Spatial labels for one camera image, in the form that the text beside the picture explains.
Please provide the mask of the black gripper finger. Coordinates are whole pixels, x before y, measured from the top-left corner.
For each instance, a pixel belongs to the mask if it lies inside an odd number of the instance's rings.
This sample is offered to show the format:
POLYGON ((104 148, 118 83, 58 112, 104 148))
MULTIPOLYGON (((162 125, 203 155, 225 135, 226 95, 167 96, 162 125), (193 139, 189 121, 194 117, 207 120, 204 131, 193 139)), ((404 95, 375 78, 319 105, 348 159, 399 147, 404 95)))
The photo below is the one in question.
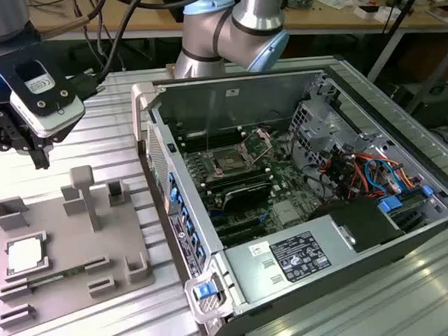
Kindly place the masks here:
POLYGON ((50 161, 45 151, 47 142, 37 137, 26 122, 9 106, 0 106, 0 125, 17 152, 26 152, 35 169, 48 169, 50 161))

